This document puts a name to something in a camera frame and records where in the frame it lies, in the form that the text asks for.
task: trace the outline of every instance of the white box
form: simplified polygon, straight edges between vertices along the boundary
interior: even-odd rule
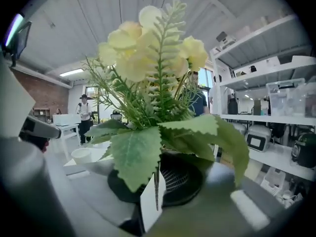
[[[80,114],[60,114],[53,115],[54,125],[65,126],[81,123]]]

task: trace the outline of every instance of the white ceiling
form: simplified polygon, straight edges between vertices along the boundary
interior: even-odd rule
[[[233,34],[261,16],[276,14],[282,0],[181,0],[186,2],[186,35],[203,40],[211,50],[221,31]],[[85,56],[96,56],[97,44],[121,22],[137,21],[138,11],[172,0],[47,0],[31,17],[33,22],[21,61],[47,75],[81,67]],[[86,78],[87,73],[67,77]]]

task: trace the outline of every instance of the shelf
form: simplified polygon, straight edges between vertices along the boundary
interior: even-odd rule
[[[269,82],[304,78],[308,81],[316,73],[316,59],[303,59],[278,65],[266,70],[259,70],[220,83],[230,89],[241,91],[265,87]]]
[[[232,69],[277,56],[288,51],[310,47],[311,41],[299,19],[287,16],[247,35],[215,55]]]
[[[302,124],[316,126],[316,118],[291,116],[256,116],[256,115],[228,115],[221,114],[222,119],[248,120],[283,124]]]
[[[270,144],[268,150],[265,152],[259,152],[249,148],[249,157],[250,159],[280,169],[286,173],[314,181],[315,171],[292,162],[291,152],[292,148],[290,147]]]

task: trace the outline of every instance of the black hat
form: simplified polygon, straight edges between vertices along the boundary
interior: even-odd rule
[[[91,97],[87,97],[86,94],[83,94],[83,95],[80,97],[80,99],[82,99],[82,98],[86,98],[87,100],[92,100],[92,98],[91,98]]]

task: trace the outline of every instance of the brick wall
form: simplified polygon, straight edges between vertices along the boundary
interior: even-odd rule
[[[15,77],[35,100],[35,108],[50,108],[53,115],[59,108],[62,114],[68,113],[69,90],[62,86],[12,70]]]

